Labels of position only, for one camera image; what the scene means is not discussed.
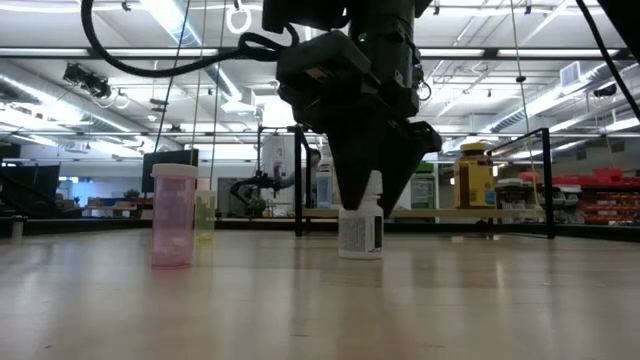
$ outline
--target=black metal frame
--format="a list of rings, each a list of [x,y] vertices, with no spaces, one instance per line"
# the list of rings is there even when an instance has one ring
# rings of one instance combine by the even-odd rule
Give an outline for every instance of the black metal frame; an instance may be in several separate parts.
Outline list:
[[[307,154],[309,154],[309,144],[305,138],[305,131],[303,127],[295,126],[289,128],[289,131],[294,132],[294,147],[295,147],[295,233],[296,237],[303,236],[305,232],[309,232],[312,229],[333,229],[335,225],[331,226],[316,226],[317,224],[311,224],[311,219],[304,221],[303,217],[303,206],[302,206],[302,147],[305,148]],[[489,151],[487,151],[487,155],[491,156],[494,152],[500,149],[504,149],[510,145],[521,142],[522,140],[526,140],[529,137],[541,137],[542,138],[542,155],[543,155],[543,169],[544,169],[544,180],[543,180],[543,189],[544,189],[544,198],[545,204],[545,217],[546,217],[546,226],[544,226],[546,230],[546,235],[548,239],[554,239],[556,236],[556,224],[553,216],[553,186],[552,186],[552,173],[551,173],[551,137],[548,128],[540,128],[534,130],[530,133],[524,134],[523,136],[518,137],[515,140],[511,140],[501,144]],[[307,208],[311,207],[311,157],[307,156],[307,172],[306,172],[306,206]],[[390,225],[395,231],[409,231],[409,232],[460,232],[460,226],[442,226],[442,225],[450,225],[450,224],[393,224],[388,223],[385,225]],[[526,224],[513,224],[513,225],[494,225],[494,219],[489,219],[488,226],[479,226],[475,230],[480,230],[484,232],[502,232],[504,229],[509,229],[513,232],[530,232],[529,229],[531,227],[526,226]]]
[[[553,183],[552,183],[552,173],[551,173],[551,137],[549,128],[539,128],[534,130],[528,134],[524,134],[523,136],[518,137],[515,140],[507,141],[504,144],[500,144],[495,148],[487,151],[487,155],[491,156],[494,152],[509,147],[515,143],[519,143],[522,140],[526,140],[530,137],[541,137],[542,138],[542,161],[543,161],[543,171],[544,171],[544,179],[543,179],[543,192],[544,192],[544,202],[545,202],[545,218],[546,218],[546,232],[547,239],[554,239],[556,237],[555,230],[555,219],[553,216]],[[489,219],[489,227],[493,227],[494,219]]]
[[[295,171],[295,183],[294,183],[294,204],[296,211],[295,231],[296,236],[302,236],[304,229],[302,218],[302,147],[307,153],[307,168],[305,171],[305,203],[307,208],[311,208],[311,156],[309,154],[311,148],[305,137],[305,130],[302,126],[292,126],[288,128],[289,131],[294,133],[294,171]]]

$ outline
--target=person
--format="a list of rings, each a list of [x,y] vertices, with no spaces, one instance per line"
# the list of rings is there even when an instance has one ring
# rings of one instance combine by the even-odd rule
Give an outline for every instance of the person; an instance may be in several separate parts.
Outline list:
[[[309,151],[309,156],[311,156],[311,203],[316,203],[316,172],[318,170],[318,164],[320,164],[320,160],[322,160],[322,154],[320,151],[316,149],[311,149]],[[280,183],[281,189],[287,189],[292,187],[296,183],[296,173],[291,172],[289,176],[286,178],[282,178],[282,174],[280,173],[280,167],[282,163],[276,162],[273,166],[273,178]],[[302,192],[303,194],[306,192],[306,167],[302,167]]]

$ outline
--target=fluorescent light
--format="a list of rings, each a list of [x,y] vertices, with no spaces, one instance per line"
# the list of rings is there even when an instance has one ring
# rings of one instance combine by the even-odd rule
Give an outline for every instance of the fluorescent light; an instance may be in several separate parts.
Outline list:
[[[177,53],[175,49],[110,49],[107,50],[109,54],[117,57],[146,57],[146,56],[200,56],[202,52],[203,56],[213,56],[218,54],[217,49],[180,49],[180,53]]]
[[[313,38],[313,33],[311,32],[311,28],[308,26],[304,27],[304,39],[309,41]]]
[[[567,120],[567,121],[563,121],[560,124],[556,124],[554,126],[552,126],[551,128],[549,128],[549,132],[556,132],[556,131],[560,131],[560,130],[564,130],[566,128],[569,128],[577,123],[579,123],[580,120],[576,120],[576,119],[571,119],[571,120]]]
[[[582,143],[584,143],[584,142],[585,142],[585,140],[581,140],[581,141],[574,141],[574,142],[571,142],[571,143],[568,143],[568,144],[564,144],[564,145],[558,146],[557,148],[555,148],[555,149],[553,149],[553,150],[554,150],[554,151],[563,151],[563,150],[568,150],[568,149],[571,149],[572,147],[577,146],[577,145],[580,145],[580,144],[582,144]]]
[[[421,56],[430,57],[481,57],[483,49],[419,49]]]
[[[607,50],[609,55],[615,56],[620,51],[619,50]],[[602,54],[600,50],[591,50],[591,49],[520,49],[520,56],[529,56],[529,57],[573,57],[573,56],[584,56],[584,57],[593,57],[600,58]],[[502,49],[498,50],[498,57],[515,57],[516,56],[515,49]]]
[[[229,101],[221,106],[226,113],[252,113],[256,112],[256,108],[240,101]]]
[[[607,126],[601,127],[600,132],[606,133],[606,132],[620,131],[620,130],[632,128],[638,125],[640,125],[640,121],[638,121],[638,119],[636,118],[619,120],[614,122],[613,124],[609,124]]]
[[[529,151],[521,151],[519,153],[515,153],[515,154],[511,155],[510,158],[513,158],[513,159],[524,159],[524,158],[528,158],[529,155],[538,156],[540,154],[542,154],[542,150],[532,150],[531,153],[529,153]]]
[[[31,141],[34,142],[36,144],[40,144],[40,145],[46,145],[46,146],[58,146],[58,144],[56,144],[55,142],[47,139],[47,138],[43,138],[42,136],[38,136],[38,135],[31,135],[30,137],[24,137],[24,136],[20,136],[20,135],[13,135],[13,137],[18,138],[20,140],[25,140],[25,141]]]
[[[0,48],[0,56],[60,56],[88,57],[86,49],[47,49],[47,48]]]

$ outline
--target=wooden table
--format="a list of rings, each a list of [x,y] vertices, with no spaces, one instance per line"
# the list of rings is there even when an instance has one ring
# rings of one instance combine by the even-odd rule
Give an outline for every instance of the wooden table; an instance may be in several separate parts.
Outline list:
[[[394,210],[392,218],[419,219],[419,218],[543,218],[544,211],[535,210],[498,210],[498,209],[413,209]],[[337,209],[304,209],[305,218],[337,218]]]
[[[640,354],[640,245],[500,235],[217,231],[153,271],[151,230],[0,245],[2,360],[626,360]]]

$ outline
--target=translucent plastic cup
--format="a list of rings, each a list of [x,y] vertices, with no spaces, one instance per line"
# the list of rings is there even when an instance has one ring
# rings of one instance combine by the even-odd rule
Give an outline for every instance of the translucent plastic cup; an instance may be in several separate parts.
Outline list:
[[[216,223],[216,192],[196,190],[196,241],[213,241]]]
[[[154,269],[183,269],[193,258],[193,208],[198,168],[156,164],[153,198]]]

